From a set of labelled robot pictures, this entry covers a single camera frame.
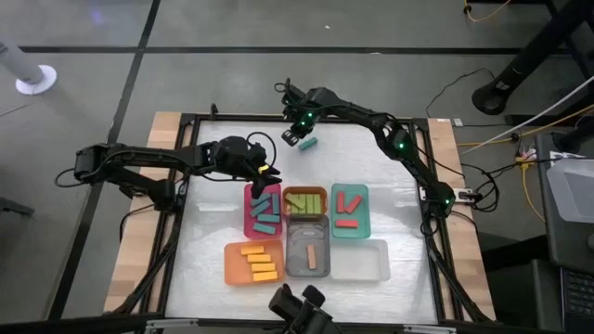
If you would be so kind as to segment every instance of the yellow cable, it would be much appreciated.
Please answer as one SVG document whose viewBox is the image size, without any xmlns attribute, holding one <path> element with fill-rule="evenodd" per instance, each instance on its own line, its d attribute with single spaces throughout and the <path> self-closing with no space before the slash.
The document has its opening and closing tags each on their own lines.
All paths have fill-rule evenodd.
<svg viewBox="0 0 594 334">
<path fill-rule="evenodd" d="M 491 19 L 491 17 L 495 16 L 499 12 L 499 10 L 503 9 L 503 7 L 504 6 L 507 6 L 510 2 L 511 2 L 511 0 L 506 1 L 503 5 L 501 5 L 499 8 L 497 8 L 493 13 L 491 13 L 491 14 L 489 14 L 489 15 L 485 16 L 484 18 L 481 18 L 481 19 L 475 19 L 475 18 L 473 18 L 472 15 L 471 15 L 470 10 L 466 12 L 466 15 L 468 15 L 468 18 L 471 19 L 472 22 L 481 22 L 481 21 L 484 21 L 484 20 L 488 20 L 488 19 Z M 465 8 L 468 7 L 468 1 L 467 0 L 464 0 L 464 7 Z"/>
<path fill-rule="evenodd" d="M 528 136 L 528 135 L 533 135 L 533 134 L 535 134 L 535 133 L 537 133 L 537 132 L 540 132 L 540 131 L 543 131 L 543 130 L 545 130 L 545 129 L 548 129 L 548 128 L 550 128 L 551 126 L 554 126 L 554 125 L 556 125 L 556 124 L 559 124 L 560 122 L 563 122 L 563 121 L 569 120 L 570 118 L 572 118 L 572 117 L 575 117 L 575 116 L 577 116 L 577 115 L 579 115 L 579 114 L 582 114 L 582 113 L 584 113 L 584 112 L 590 111 L 590 110 L 591 110 L 591 109 L 593 109 L 593 108 L 594 108 L 594 104 L 591 104 L 591 105 L 589 105 L 589 106 L 587 106 L 587 107 L 585 107 L 585 108 L 583 108 L 583 109 L 581 109 L 581 110 L 579 110 L 579 111 L 576 111 L 576 112 L 574 112 L 574 113 L 573 113 L 573 114 L 571 114 L 571 115 L 567 115 L 567 116 L 565 116 L 565 117 L 563 117 L 563 118 L 561 118 L 561 119 L 559 119 L 559 120 L 557 120 L 557 121 L 555 121 L 555 122 L 551 122 L 551 123 L 549 123 L 549 124 L 547 124 L 547 125 L 543 125 L 543 126 L 541 126 L 541 127 L 537 128 L 537 129 L 534 129 L 534 130 L 527 131 L 527 132 L 525 132 L 525 133 L 523 133 L 523 134 L 522 134 L 522 138 L 524 138 L 524 137 L 526 137 L 526 136 Z M 501 143 L 507 143 L 507 142 L 509 142 L 509 141 L 511 141 L 511 138 L 507 138 L 507 139 L 501 139 L 501 140 L 492 141 L 492 142 L 490 142 L 490 143 L 489 143 L 489 144 L 487 144 L 487 145 L 491 145 L 491 144 L 501 144 Z M 462 144 L 457 144 L 457 146 L 462 148 L 462 147 L 473 147 L 473 146 L 479 146 L 479 145 L 481 145 L 481 144 L 483 144 L 483 143 L 462 143 Z"/>
<path fill-rule="evenodd" d="M 538 216 L 538 218 L 545 223 L 545 218 L 543 218 L 540 213 L 538 213 L 538 211 L 535 208 L 535 205 L 532 204 L 532 201 L 530 200 L 530 194 L 528 194 L 528 187 L 526 186 L 526 169 L 528 167 L 524 167 L 524 165 L 520 166 L 520 169 L 522 170 L 522 184 L 523 184 L 523 193 L 526 195 L 526 199 L 528 200 L 528 205 L 530 205 L 530 208 L 532 208 L 532 211 L 536 213 L 536 215 Z"/>
</svg>

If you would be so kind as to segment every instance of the white table surface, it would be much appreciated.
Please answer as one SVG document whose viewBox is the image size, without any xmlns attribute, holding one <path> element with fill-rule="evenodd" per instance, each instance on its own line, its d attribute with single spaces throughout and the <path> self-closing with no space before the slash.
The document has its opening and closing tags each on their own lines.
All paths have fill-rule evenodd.
<svg viewBox="0 0 594 334">
<path fill-rule="evenodd" d="M 202 122 L 198 142 L 253 131 L 269 134 L 277 144 L 275 167 L 281 186 L 365 184 L 369 188 L 371 237 L 388 244 L 390 279 L 378 283 L 342 282 L 285 276 L 298 296 L 312 284 L 326 296 L 323 309 L 337 322 L 370 324 L 436 324 L 433 290 L 424 240 L 419 231 L 416 183 L 397 161 L 377 148 L 373 135 L 351 124 L 317 124 L 318 139 L 304 152 L 289 147 L 280 122 Z M 255 135 L 251 141 L 272 147 Z M 227 178 L 212 174 L 212 177 Z M 193 177 L 187 195 L 174 272 L 166 308 L 168 317 L 280 320 L 268 303 L 280 283 L 230 287 L 224 278 L 224 247 L 247 241 L 243 235 L 245 183 L 211 182 Z M 282 240 L 285 243 L 286 228 Z"/>
</svg>

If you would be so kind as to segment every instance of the gray floor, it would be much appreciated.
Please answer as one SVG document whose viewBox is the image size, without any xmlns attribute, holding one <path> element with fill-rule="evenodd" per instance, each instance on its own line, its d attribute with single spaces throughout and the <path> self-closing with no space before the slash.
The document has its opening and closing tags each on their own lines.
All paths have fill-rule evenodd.
<svg viewBox="0 0 594 334">
<path fill-rule="evenodd" d="M 150 0 L 0 2 L 0 31 L 18 45 L 136 46 Z M 475 6 L 480 17 L 490 5 Z M 383 46 L 522 47 L 549 19 L 542 6 L 513 5 L 497 18 L 471 24 L 458 0 L 162 1 L 149 46 Z M 58 85 L 38 97 L 21 96 L 0 71 L 0 196 L 35 208 L 32 219 L 0 214 L 0 323 L 40 319 L 58 279 L 87 189 L 60 189 L 54 176 L 72 167 L 74 152 L 105 140 L 118 108 L 133 54 L 31 54 L 58 70 Z M 357 104 L 397 116 L 425 117 L 424 108 L 460 74 L 487 67 L 497 73 L 512 56 L 355 54 L 147 54 L 119 141 L 144 145 L 156 111 L 280 113 L 273 84 L 291 77 L 303 89 L 325 85 Z M 487 83 L 480 73 L 451 87 L 432 106 L 433 117 L 465 123 L 502 123 L 476 111 L 471 92 Z M 583 81 L 568 57 L 549 58 L 516 91 L 506 113 L 537 113 Z M 507 127 L 457 128 L 459 142 L 483 140 Z M 493 169 L 512 162 L 515 146 L 465 155 Z M 528 171 L 539 210 L 536 169 Z M 476 213 L 481 232 L 525 239 L 543 232 L 529 209 L 520 173 L 499 179 L 496 212 Z M 480 176 L 469 172 L 468 184 Z M 65 316 L 102 310 L 117 256 L 120 218 L 129 200 L 113 186 L 102 193 Z"/>
</svg>

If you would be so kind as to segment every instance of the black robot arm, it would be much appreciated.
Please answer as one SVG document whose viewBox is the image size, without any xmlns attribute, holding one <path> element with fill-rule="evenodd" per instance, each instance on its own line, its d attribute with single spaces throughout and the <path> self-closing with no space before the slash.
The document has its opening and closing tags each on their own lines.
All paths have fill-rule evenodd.
<svg viewBox="0 0 594 334">
<path fill-rule="evenodd" d="M 330 115 L 348 120 L 368 128 L 375 137 L 376 144 L 390 159 L 400 161 L 408 172 L 425 189 L 425 203 L 434 217 L 445 218 L 449 215 L 456 196 L 454 190 L 437 180 L 419 157 L 419 149 L 411 135 L 398 120 L 385 112 L 375 112 L 344 101 L 328 88 L 310 89 L 304 93 L 287 79 L 284 84 L 282 103 L 283 114 L 293 122 L 282 138 L 291 146 L 297 144 L 314 129 L 314 125 Z"/>
<path fill-rule="evenodd" d="M 180 204 L 173 181 L 152 180 L 125 167 L 169 168 L 197 176 L 224 173 L 238 181 L 253 182 L 252 196 L 258 198 L 265 186 L 281 182 L 274 176 L 280 172 L 265 160 L 266 152 L 260 144 L 239 136 L 179 149 L 96 144 L 76 152 L 74 177 L 84 184 L 113 183 L 128 197 L 147 195 L 155 210 L 173 212 Z"/>
</svg>

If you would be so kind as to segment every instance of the red block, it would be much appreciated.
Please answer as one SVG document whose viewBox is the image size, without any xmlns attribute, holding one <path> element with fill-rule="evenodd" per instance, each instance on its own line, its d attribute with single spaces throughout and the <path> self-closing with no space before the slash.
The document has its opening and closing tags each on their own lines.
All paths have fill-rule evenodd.
<svg viewBox="0 0 594 334">
<path fill-rule="evenodd" d="M 346 207 L 346 209 L 344 209 L 344 210 L 346 212 L 348 212 L 349 214 L 353 213 L 353 211 L 359 205 L 361 200 L 363 200 L 363 197 L 361 195 L 357 195 L 353 200 L 351 200 L 351 204 L 349 204 L 349 206 Z"/>
<path fill-rule="evenodd" d="M 344 192 L 339 191 L 336 197 L 336 212 L 344 213 Z"/>
<path fill-rule="evenodd" d="M 355 219 L 337 219 L 336 227 L 358 228 L 359 222 Z"/>
</svg>

